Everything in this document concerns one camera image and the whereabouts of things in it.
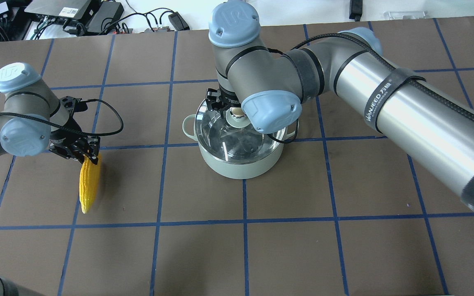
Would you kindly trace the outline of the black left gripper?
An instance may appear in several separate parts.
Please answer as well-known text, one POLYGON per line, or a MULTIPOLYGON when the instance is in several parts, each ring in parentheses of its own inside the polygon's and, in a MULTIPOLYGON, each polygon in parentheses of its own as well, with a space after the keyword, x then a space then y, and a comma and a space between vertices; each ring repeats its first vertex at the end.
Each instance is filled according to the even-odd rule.
MULTIPOLYGON (((60 106, 68 111, 68 119, 62 127, 66 129, 81 132, 81 127, 74 120, 75 112, 85 112, 88 110, 87 103, 81 99, 65 96, 60 100, 60 106)), ((64 159, 74 159, 83 164, 86 158, 90 163, 98 165, 99 163, 99 144, 98 136, 85 136, 63 129, 57 129, 50 134, 49 152, 54 153, 64 159)))

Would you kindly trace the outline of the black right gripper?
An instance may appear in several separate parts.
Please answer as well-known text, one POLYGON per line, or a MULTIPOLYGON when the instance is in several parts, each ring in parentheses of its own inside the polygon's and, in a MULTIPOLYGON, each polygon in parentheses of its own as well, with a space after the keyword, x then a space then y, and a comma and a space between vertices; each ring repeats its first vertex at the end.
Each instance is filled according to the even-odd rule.
POLYGON ((241 108, 241 102, 235 92, 225 88, 208 88, 205 96, 207 110, 211 112, 224 112, 229 108, 241 108))

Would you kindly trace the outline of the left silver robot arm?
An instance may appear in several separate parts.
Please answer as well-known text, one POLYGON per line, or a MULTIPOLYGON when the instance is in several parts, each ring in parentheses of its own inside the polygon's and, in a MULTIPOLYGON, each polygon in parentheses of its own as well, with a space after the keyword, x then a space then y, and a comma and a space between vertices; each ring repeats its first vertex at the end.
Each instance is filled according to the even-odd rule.
POLYGON ((87 110, 86 102, 57 97, 26 62, 0 69, 0 92, 5 96, 0 112, 0 156, 29 157, 49 150, 79 163, 98 163, 100 138, 85 135, 74 120, 74 113, 87 110))

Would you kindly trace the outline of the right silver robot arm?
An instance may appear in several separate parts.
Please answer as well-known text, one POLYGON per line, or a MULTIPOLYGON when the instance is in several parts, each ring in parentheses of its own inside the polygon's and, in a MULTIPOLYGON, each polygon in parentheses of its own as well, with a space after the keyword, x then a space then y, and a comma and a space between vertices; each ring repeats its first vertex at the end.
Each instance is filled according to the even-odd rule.
POLYGON ((228 0, 212 11, 218 80, 259 133, 289 126, 304 103, 331 91, 474 212, 474 110, 384 59, 368 28, 314 36, 280 58, 271 56, 260 31, 247 2, 228 0))

